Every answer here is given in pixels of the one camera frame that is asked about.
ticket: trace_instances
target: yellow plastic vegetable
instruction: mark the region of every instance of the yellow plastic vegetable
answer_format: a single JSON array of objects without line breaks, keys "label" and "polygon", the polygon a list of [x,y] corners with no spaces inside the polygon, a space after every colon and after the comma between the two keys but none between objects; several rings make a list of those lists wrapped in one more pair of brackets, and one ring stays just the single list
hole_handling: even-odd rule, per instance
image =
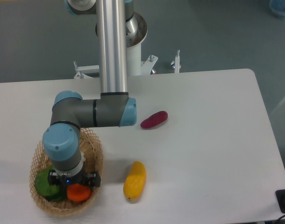
[{"label": "yellow plastic vegetable", "polygon": [[146,168],[144,165],[135,161],[132,164],[129,175],[124,183],[124,195],[129,200],[135,200],[140,197],[143,192],[144,184],[146,183]]}]

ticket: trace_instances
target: silver metal tube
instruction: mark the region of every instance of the silver metal tube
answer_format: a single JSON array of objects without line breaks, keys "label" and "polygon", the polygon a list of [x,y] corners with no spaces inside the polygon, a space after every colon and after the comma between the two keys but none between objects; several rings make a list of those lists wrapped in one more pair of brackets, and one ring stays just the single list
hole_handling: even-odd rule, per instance
[{"label": "silver metal tube", "polygon": [[101,92],[127,92],[125,0],[97,0]]}]

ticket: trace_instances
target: wicker basket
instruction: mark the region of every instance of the wicker basket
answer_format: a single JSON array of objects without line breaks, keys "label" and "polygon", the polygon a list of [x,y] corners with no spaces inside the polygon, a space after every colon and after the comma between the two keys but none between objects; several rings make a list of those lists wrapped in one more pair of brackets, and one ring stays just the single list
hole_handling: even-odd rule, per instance
[{"label": "wicker basket", "polygon": [[[80,132],[79,141],[80,150],[85,155],[85,168],[86,172],[90,173],[98,171],[102,177],[103,171],[103,154],[102,146],[99,138],[93,133],[91,129],[83,128]],[[36,148],[35,155],[31,164],[31,171],[29,177],[30,193],[34,199],[36,205],[43,211],[54,216],[70,216],[83,211],[94,201],[95,196],[98,193],[99,188],[96,188],[89,199],[84,202],[73,202],[69,199],[65,199],[61,202],[49,202],[45,198],[39,195],[35,189],[35,179],[38,172],[51,166],[51,162],[46,155],[43,147],[43,143],[40,142]]]}]

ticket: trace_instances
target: black cable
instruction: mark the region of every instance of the black cable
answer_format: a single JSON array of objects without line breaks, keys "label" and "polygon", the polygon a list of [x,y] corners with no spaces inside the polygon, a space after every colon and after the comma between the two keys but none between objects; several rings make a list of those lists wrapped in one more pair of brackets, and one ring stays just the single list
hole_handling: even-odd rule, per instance
[{"label": "black cable", "polygon": [[274,224],[279,224],[279,221],[281,221],[282,218],[285,218],[285,215],[281,216],[280,218],[278,218]]}]

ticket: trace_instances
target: blue object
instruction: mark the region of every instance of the blue object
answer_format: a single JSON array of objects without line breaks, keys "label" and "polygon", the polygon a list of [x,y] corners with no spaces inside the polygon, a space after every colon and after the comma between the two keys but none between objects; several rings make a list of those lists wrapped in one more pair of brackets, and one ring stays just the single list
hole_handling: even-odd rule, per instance
[{"label": "blue object", "polygon": [[277,17],[285,20],[285,0],[270,0],[269,7]]},{"label": "blue object", "polygon": [[119,127],[135,125],[136,121],[136,99],[129,97]]},{"label": "blue object", "polygon": [[78,149],[78,137],[68,124],[51,125],[43,135],[46,154],[54,161],[65,161]]},{"label": "blue object", "polygon": [[72,9],[70,8],[70,5],[69,5],[69,3],[68,3],[68,0],[64,0],[64,4],[66,5],[66,8],[67,8],[67,10],[68,10],[68,12],[69,12],[70,14],[76,15],[76,14],[72,11]]},{"label": "blue object", "polygon": [[82,96],[77,93],[77,92],[72,92],[72,91],[62,91],[59,94],[57,94],[57,96],[55,97],[54,100],[54,104],[53,107],[55,106],[55,104],[57,104],[59,101],[61,101],[62,99],[67,99],[67,98],[78,98],[78,99],[82,99]]}]

